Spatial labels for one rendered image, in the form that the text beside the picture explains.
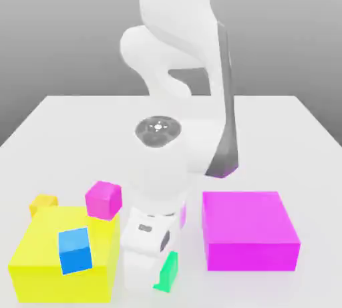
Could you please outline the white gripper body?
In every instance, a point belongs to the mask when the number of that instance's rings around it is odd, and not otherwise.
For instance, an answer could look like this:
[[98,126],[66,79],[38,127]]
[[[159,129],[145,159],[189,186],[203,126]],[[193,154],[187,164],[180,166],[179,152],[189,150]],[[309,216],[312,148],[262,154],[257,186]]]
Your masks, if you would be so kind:
[[127,290],[147,293],[159,281],[163,257],[150,257],[134,251],[124,251],[124,285]]

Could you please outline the small green cube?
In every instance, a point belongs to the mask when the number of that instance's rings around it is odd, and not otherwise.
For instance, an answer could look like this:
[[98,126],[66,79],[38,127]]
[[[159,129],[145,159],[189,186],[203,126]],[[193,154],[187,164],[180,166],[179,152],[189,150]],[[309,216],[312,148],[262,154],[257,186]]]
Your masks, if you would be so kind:
[[153,288],[159,291],[169,293],[174,280],[178,274],[178,253],[170,251],[161,271],[159,282],[154,284]]

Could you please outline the small blue cube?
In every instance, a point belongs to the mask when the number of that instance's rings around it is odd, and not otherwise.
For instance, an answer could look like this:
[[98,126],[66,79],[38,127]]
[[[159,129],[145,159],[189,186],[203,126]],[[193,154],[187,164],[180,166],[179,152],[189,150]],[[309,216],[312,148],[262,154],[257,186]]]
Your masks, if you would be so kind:
[[58,232],[58,253],[63,275],[93,267],[87,227]]

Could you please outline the small magenta cube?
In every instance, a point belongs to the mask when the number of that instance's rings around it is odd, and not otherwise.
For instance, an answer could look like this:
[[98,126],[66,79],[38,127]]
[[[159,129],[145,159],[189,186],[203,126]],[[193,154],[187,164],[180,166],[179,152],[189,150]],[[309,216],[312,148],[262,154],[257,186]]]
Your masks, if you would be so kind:
[[111,221],[122,207],[122,187],[97,181],[86,192],[85,203],[90,217]]

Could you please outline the small yellow cube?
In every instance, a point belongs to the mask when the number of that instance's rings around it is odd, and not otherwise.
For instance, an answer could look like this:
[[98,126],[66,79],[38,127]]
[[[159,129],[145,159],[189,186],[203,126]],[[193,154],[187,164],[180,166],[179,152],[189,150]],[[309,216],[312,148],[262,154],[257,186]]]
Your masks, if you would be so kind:
[[56,196],[50,194],[38,194],[29,205],[31,218],[34,217],[39,208],[57,205],[58,199]]

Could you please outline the large yellow box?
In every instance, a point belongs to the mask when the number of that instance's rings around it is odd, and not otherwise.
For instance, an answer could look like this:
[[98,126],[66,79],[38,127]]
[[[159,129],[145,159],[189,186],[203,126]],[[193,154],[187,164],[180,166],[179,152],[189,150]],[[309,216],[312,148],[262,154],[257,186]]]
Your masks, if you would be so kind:
[[[88,228],[93,267],[63,275],[58,232]],[[32,218],[9,265],[21,303],[108,303],[120,249],[120,217],[90,217],[83,206],[40,208]]]

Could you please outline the large magenta box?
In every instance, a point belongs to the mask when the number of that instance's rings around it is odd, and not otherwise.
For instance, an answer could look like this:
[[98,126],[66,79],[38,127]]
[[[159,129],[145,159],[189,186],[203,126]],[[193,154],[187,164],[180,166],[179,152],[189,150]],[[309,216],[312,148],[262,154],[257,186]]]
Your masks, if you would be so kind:
[[301,248],[278,192],[203,192],[209,271],[294,271]]

